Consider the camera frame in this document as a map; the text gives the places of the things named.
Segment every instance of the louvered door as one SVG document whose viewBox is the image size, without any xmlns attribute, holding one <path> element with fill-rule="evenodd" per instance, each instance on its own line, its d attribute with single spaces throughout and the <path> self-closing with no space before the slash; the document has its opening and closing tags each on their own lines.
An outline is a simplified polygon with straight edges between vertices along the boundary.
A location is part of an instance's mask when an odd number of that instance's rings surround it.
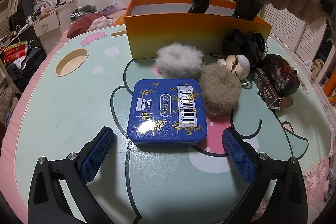
<svg viewBox="0 0 336 224">
<path fill-rule="evenodd" d="M 264 6 L 261 11 L 261 18 L 272 25 L 271 33 L 294 52 L 306 23 L 286 9 L 275 9 L 272 4 Z"/>
<path fill-rule="evenodd" d="M 295 53 L 303 60 L 313 60 L 326 31 L 326 18 L 307 24 L 302 37 L 295 48 Z"/>
</svg>

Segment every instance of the brown fluffy scrunchie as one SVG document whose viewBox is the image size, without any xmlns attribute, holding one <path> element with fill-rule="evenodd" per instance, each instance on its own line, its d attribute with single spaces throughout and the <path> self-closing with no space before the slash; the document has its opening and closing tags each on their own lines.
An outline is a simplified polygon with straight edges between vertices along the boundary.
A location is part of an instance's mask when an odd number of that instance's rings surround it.
<svg viewBox="0 0 336 224">
<path fill-rule="evenodd" d="M 237 105 L 242 91 L 238 77 L 217 63 L 203 66 L 199 85 L 205 114 L 209 118 L 229 115 Z"/>
</svg>

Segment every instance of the blue textured pad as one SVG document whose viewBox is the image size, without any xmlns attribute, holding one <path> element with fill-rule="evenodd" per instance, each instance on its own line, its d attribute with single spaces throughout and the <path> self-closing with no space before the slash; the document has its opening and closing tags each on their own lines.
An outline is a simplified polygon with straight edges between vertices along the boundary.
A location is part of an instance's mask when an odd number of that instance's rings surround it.
<svg viewBox="0 0 336 224">
<path fill-rule="evenodd" d="M 113 144 L 113 130 L 108 128 L 91 150 L 81 166 L 81 180 L 84 183 L 93 181 L 108 151 Z"/>
<path fill-rule="evenodd" d="M 252 184 L 256 177 L 255 165 L 229 129 L 224 130 L 222 142 L 241 178 L 245 182 Z"/>
</svg>

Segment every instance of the barcode sticker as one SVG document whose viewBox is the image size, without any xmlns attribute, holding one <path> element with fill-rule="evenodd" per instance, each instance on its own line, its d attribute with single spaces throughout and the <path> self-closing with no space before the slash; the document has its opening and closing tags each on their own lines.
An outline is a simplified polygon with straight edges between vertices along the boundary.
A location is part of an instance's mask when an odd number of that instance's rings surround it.
<svg viewBox="0 0 336 224">
<path fill-rule="evenodd" d="M 178 85 L 178 118 L 180 128 L 197 127 L 194 90 L 191 85 Z"/>
</svg>

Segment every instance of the durex logo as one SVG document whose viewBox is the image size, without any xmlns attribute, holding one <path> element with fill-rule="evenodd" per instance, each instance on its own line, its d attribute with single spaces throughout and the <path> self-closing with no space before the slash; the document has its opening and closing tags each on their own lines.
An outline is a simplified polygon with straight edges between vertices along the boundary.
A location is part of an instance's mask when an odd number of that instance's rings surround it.
<svg viewBox="0 0 336 224">
<path fill-rule="evenodd" d="M 160 96 L 160 115 L 168 117 L 171 114 L 171 97 L 169 94 Z"/>
</svg>

